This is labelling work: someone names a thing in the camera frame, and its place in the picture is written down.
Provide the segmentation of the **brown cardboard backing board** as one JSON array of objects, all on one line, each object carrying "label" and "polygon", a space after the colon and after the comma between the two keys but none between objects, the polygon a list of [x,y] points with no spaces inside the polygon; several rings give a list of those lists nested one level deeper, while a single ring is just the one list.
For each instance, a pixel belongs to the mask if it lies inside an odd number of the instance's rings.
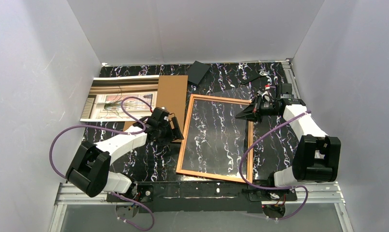
[{"label": "brown cardboard backing board", "polygon": [[184,131],[186,94],[188,76],[186,75],[161,75],[157,78],[139,78],[132,80],[130,85],[122,85],[126,92],[145,92],[156,90],[157,107],[174,113],[181,131]]}]

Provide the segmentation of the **printed photo of window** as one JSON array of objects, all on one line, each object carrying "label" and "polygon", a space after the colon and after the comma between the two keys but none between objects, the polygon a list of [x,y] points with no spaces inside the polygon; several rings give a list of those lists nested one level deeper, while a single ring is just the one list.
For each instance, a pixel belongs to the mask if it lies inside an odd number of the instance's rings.
[{"label": "printed photo of window", "polygon": [[95,77],[80,121],[132,121],[130,116],[150,116],[156,105],[159,77]]}]

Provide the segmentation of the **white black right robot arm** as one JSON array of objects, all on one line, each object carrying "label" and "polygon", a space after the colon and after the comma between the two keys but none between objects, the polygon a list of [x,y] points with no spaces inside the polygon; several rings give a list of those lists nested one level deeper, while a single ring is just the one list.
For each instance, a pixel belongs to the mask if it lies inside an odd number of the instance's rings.
[{"label": "white black right robot arm", "polygon": [[258,186],[248,180],[246,183],[257,189],[286,190],[299,188],[302,183],[334,182],[339,168],[340,139],[328,136],[319,128],[305,102],[293,95],[291,84],[277,84],[274,89],[275,98],[266,97],[266,93],[259,92],[251,103],[235,116],[236,119],[251,122],[261,122],[264,116],[281,116],[285,120],[256,140],[244,155],[247,156],[257,143],[286,125],[291,126],[299,144],[292,165],[271,174],[267,185]]}]

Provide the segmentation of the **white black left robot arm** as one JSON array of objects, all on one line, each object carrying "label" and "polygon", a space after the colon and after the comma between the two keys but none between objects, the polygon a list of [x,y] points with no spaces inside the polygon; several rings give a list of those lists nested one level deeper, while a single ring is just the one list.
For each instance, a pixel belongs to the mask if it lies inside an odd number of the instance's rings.
[{"label": "white black left robot arm", "polygon": [[152,141],[167,144],[182,139],[177,117],[156,107],[150,116],[139,119],[112,138],[95,144],[82,142],[65,178],[89,197],[101,192],[127,193],[133,181],[124,174],[109,170],[114,161]]}]

